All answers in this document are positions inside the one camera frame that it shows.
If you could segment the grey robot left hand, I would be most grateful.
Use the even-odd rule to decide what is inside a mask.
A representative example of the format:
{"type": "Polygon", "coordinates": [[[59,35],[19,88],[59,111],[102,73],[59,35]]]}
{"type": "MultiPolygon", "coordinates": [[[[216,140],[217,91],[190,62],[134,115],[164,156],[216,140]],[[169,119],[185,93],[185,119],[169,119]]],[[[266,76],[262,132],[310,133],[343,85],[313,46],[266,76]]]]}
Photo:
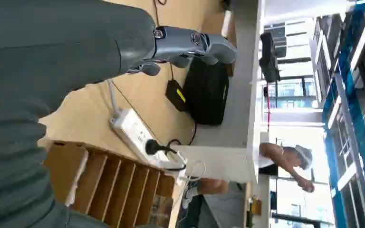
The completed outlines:
{"type": "Polygon", "coordinates": [[[123,74],[155,76],[190,57],[232,63],[221,35],[156,26],[141,8],[102,0],[0,0],[0,121],[51,114],[68,93],[123,74]]]}

